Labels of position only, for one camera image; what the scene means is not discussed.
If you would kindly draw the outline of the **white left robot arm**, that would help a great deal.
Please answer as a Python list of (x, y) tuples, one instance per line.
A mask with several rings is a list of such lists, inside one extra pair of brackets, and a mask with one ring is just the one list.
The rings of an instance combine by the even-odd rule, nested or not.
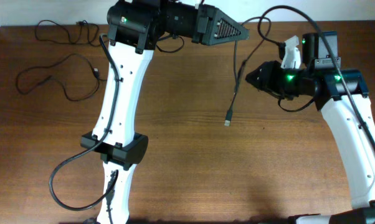
[(202, 45), (247, 40), (249, 30), (220, 9), (176, 1), (118, 1), (108, 10), (108, 81), (100, 117), (81, 145), (94, 147), (103, 161), (106, 195), (90, 223), (126, 223), (133, 173), (148, 147), (135, 132), (135, 114), (144, 75), (165, 33)]

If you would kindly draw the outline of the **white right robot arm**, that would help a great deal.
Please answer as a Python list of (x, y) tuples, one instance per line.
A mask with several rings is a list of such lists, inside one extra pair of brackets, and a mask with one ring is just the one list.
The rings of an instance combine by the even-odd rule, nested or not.
[(334, 215), (290, 216), (285, 223), (375, 223), (375, 124), (366, 82), (359, 70), (342, 70), (335, 31), (285, 41), (282, 62), (265, 62), (246, 81), (278, 101), (311, 96), (328, 124), (349, 183), (352, 209)]

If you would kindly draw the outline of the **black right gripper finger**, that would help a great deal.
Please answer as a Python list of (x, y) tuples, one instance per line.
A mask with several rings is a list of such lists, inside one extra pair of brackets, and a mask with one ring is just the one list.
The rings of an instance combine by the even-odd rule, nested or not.
[(247, 77), (246, 82), (255, 87), (258, 91), (267, 91), (268, 80), (261, 77)]
[(249, 72), (245, 79), (246, 80), (257, 80), (258, 77), (260, 76), (262, 69), (265, 68), (267, 65), (267, 62), (262, 63), (258, 68), (256, 68), (254, 71)]

